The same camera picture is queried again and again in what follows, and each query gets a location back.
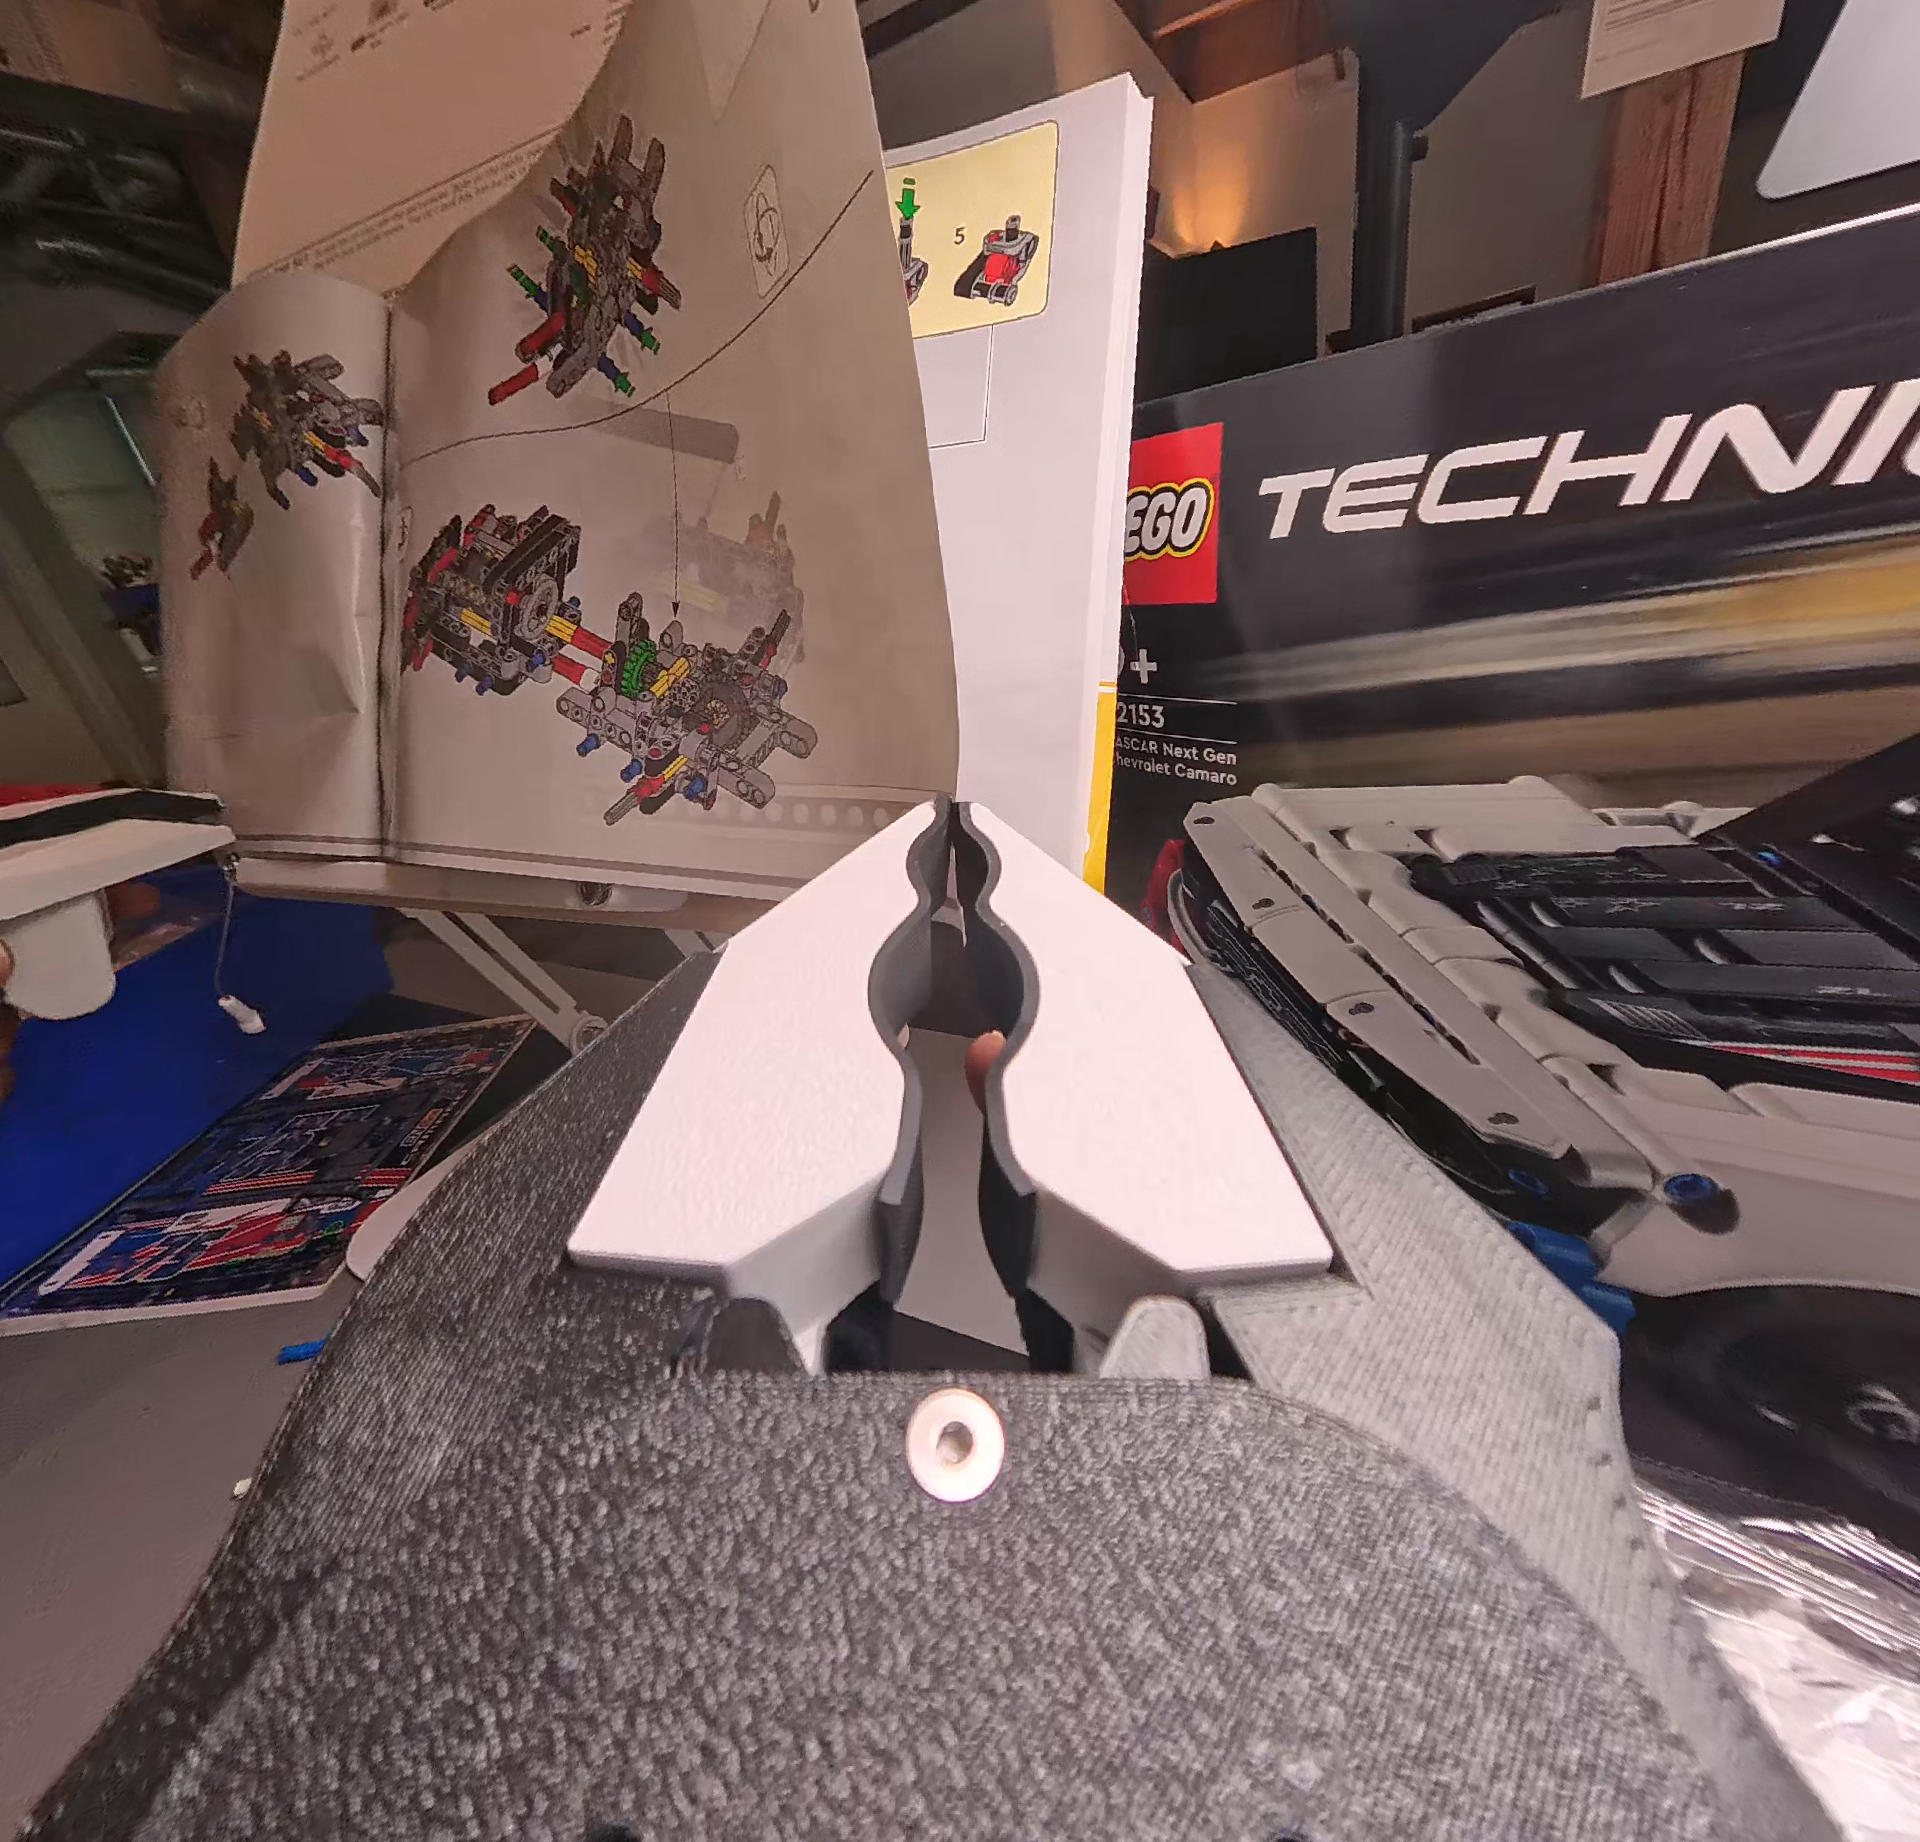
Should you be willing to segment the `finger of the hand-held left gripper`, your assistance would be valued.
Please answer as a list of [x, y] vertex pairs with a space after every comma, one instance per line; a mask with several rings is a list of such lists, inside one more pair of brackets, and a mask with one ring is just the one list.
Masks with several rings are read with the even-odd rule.
[[50, 817], [53, 828], [102, 828], [122, 820], [159, 826], [208, 826], [225, 820], [219, 799], [193, 794], [3, 787], [3, 828], [25, 822], [30, 817]]
[[3, 848], [10, 1008], [39, 1021], [70, 1021], [105, 1008], [115, 990], [106, 892], [232, 845], [222, 826], [120, 820]]

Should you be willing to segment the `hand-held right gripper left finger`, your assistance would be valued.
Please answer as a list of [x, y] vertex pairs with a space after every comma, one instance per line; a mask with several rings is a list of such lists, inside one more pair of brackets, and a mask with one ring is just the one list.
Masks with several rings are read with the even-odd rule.
[[766, 1302], [809, 1373], [852, 1302], [900, 1296], [923, 1207], [901, 1034], [929, 994], [951, 817], [906, 810], [718, 952], [575, 1262]]

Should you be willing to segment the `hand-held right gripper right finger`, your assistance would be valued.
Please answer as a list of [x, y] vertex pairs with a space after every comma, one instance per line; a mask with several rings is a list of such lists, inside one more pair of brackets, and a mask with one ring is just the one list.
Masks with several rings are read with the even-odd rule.
[[960, 805], [960, 907], [993, 1062], [978, 1223], [1034, 1373], [1095, 1373], [1147, 1298], [1328, 1279], [1335, 1250], [1183, 958]]

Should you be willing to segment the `lego instruction booklet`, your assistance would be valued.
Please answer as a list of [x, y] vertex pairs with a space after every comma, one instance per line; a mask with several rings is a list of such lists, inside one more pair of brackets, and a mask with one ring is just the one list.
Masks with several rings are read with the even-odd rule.
[[413, 274], [157, 380], [165, 770], [243, 885], [773, 904], [958, 773], [852, 0], [630, 0]]

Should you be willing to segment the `lego sticker sheet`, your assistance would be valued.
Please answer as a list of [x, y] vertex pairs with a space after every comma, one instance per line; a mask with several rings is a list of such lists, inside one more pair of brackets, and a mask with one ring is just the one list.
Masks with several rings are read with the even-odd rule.
[[326, 1039], [9, 1275], [2, 1331], [315, 1298], [378, 1207], [561, 1057], [525, 1016]]

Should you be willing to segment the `black lego set box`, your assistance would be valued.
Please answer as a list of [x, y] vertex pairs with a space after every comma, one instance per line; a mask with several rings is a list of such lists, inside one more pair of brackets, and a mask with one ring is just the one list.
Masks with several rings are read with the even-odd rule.
[[1916, 1540], [1916, 207], [1147, 403], [1108, 892]]

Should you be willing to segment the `blue plastic bin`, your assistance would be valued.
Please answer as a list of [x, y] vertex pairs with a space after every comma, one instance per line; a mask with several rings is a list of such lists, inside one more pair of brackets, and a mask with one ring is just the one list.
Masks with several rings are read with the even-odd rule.
[[193, 870], [162, 892], [188, 931], [127, 967], [111, 1001], [28, 1022], [2, 1114], [2, 1279], [95, 1221], [128, 1188], [315, 1043], [390, 969], [371, 907], [237, 895]]

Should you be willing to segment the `thin white instruction booklet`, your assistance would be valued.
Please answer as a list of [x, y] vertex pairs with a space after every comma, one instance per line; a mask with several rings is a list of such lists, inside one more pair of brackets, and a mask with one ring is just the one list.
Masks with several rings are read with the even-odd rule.
[[1151, 133], [1151, 98], [1115, 78], [885, 155], [946, 578], [960, 795], [1095, 892]]

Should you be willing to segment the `black monitor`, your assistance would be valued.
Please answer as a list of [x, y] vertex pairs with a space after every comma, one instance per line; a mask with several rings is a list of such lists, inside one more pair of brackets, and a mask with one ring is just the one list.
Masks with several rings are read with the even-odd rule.
[[1142, 255], [1139, 406], [1316, 361], [1318, 232]]

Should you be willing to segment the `clear plastic bag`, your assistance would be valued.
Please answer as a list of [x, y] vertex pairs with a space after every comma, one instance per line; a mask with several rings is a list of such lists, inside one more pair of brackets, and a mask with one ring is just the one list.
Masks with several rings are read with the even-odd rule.
[[1666, 1466], [1642, 1511], [1726, 1668], [1853, 1840], [1918, 1836], [1918, 1565], [1850, 1519]]

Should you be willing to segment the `dark grey hood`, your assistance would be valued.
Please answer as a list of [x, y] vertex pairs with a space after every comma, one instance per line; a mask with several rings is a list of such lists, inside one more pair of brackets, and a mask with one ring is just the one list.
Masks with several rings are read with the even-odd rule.
[[1412, 170], [1427, 130], [1528, 19], [1557, 0], [1321, 0], [1357, 57], [1348, 346], [1404, 332]]

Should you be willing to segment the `pale monitor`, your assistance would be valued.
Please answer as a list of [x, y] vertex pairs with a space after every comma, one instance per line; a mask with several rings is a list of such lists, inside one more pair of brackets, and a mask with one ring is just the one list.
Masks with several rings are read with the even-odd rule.
[[1918, 0], [1845, 0], [1754, 185], [1787, 199], [1918, 164]]

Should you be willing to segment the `wooden post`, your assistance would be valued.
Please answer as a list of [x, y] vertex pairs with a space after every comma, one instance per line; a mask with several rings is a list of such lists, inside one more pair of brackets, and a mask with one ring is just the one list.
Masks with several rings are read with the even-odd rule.
[[1709, 253], [1741, 70], [1743, 55], [1725, 55], [1616, 92], [1589, 238], [1592, 286]]

